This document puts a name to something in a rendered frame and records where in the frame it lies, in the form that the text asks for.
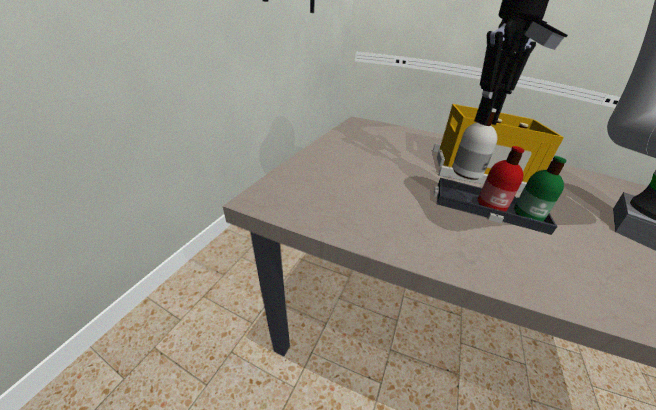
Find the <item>green bottle with white label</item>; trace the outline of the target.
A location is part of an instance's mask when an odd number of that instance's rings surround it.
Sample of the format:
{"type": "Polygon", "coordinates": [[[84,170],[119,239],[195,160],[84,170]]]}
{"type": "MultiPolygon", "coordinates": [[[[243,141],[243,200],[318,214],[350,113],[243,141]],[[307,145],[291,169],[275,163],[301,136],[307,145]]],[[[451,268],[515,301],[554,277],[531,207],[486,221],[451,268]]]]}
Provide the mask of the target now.
{"type": "Polygon", "coordinates": [[[535,172],[528,180],[514,210],[517,215],[544,221],[564,189],[559,175],[566,159],[554,156],[547,170],[535,172]]]}

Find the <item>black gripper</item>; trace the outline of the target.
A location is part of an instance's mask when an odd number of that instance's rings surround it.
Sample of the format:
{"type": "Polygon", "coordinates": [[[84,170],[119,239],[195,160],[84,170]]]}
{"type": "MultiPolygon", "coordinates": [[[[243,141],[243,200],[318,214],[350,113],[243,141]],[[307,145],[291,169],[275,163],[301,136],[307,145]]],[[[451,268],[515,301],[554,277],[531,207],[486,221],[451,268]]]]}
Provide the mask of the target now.
{"type": "Polygon", "coordinates": [[[487,33],[487,48],[480,80],[483,92],[475,122],[487,125],[494,108],[496,112],[492,125],[496,125],[507,94],[511,94],[515,89],[536,46],[536,42],[524,35],[525,21],[531,18],[542,20],[548,2],[549,0],[502,0],[498,15],[504,19],[497,30],[487,33]]]}

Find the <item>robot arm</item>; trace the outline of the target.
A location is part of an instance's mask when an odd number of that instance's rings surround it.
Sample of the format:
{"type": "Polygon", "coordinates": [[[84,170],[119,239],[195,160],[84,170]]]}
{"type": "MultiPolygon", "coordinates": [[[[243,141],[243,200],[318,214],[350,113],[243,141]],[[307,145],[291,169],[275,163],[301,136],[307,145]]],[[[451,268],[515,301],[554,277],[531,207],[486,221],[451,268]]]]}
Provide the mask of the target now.
{"type": "MultiPolygon", "coordinates": [[[[568,35],[541,19],[526,19],[525,36],[555,50],[568,35]]],[[[647,31],[627,85],[608,121],[617,145],[656,158],[656,0],[647,31]]],[[[656,220],[656,170],[647,188],[630,204],[656,220]]]]}

